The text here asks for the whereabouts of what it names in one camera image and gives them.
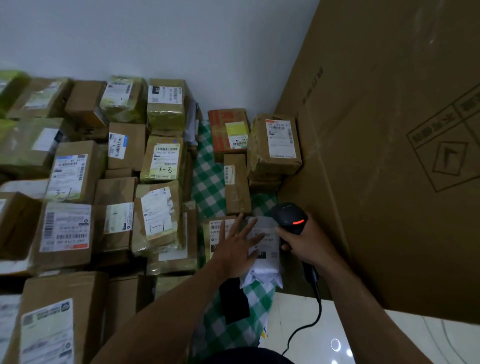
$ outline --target black cable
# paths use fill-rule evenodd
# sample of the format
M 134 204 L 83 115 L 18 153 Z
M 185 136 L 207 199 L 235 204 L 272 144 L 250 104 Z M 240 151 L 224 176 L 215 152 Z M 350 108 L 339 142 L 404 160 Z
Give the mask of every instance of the black cable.
M 288 351 L 288 349 L 290 348 L 290 341 L 292 340 L 293 336 L 299 332 L 300 330 L 303 330 L 304 328 L 311 328 L 312 326 L 315 326 L 317 324 L 317 322 L 320 320 L 320 316 L 322 315 L 322 300 L 320 299 L 320 292 L 318 292 L 318 287 L 317 287 L 317 284 L 316 282 L 315 283 L 312 283 L 312 288 L 313 288 L 313 293 L 315 294 L 315 298 L 317 299 L 317 302 L 318 302 L 318 316 L 317 316 L 317 319 L 309 324 L 309 325 L 305 325 L 305 326 L 302 326 L 298 329 L 296 329 L 289 337 L 288 339 L 288 342 L 287 342 L 287 348 L 285 349 L 285 351 L 282 353 L 282 356 L 285 355 L 285 353 Z

